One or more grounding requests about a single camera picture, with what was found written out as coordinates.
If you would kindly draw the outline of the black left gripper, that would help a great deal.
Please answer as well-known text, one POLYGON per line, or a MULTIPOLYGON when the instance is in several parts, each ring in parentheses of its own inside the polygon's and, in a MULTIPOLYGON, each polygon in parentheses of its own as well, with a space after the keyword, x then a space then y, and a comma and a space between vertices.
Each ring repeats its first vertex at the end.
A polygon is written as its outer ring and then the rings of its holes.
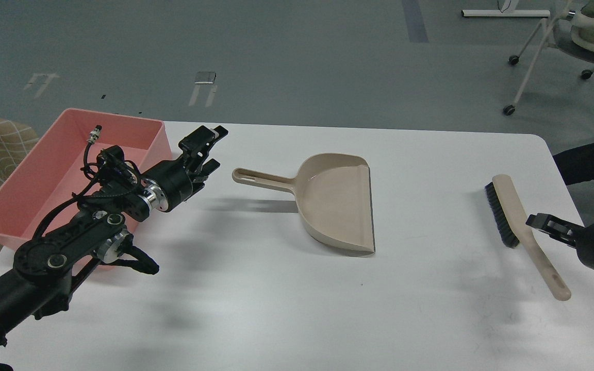
POLYGON ((145 172, 146 180, 160 188, 158 210, 168 213, 179 204, 199 192, 212 172, 221 163, 208 155, 215 143, 225 136, 228 130, 222 125, 208 128, 201 125, 178 143, 182 155, 175 160, 163 160, 145 172))

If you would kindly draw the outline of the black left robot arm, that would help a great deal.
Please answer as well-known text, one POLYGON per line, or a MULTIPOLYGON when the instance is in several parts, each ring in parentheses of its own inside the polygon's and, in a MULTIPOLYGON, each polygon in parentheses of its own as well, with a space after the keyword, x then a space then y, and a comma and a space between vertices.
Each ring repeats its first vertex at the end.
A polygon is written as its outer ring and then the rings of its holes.
MULTIPOLYGON (((12 269, 0 276, 0 346, 28 317, 68 310, 73 293, 99 266, 158 273, 158 263, 134 245, 126 219, 168 213, 200 192, 220 166, 209 152, 227 134, 221 125, 198 127, 179 141, 179 157, 145 172, 117 145, 101 150, 94 162, 84 160, 89 183, 40 221, 15 252, 12 269)), ((0 370, 10 366, 0 363, 0 370)))

